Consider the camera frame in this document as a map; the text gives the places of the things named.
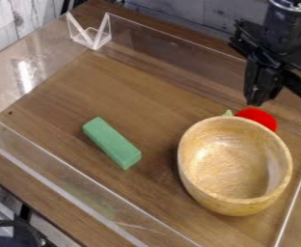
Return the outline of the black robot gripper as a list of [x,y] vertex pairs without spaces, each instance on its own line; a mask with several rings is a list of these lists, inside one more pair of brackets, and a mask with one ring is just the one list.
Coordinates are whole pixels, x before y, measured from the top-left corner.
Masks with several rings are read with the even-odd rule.
[[[301,0],[270,0],[264,22],[235,22],[231,45],[247,57],[262,49],[282,63],[301,70]],[[286,70],[264,67],[252,57],[246,66],[246,102],[262,106],[279,95],[283,85],[301,98],[301,77]]]

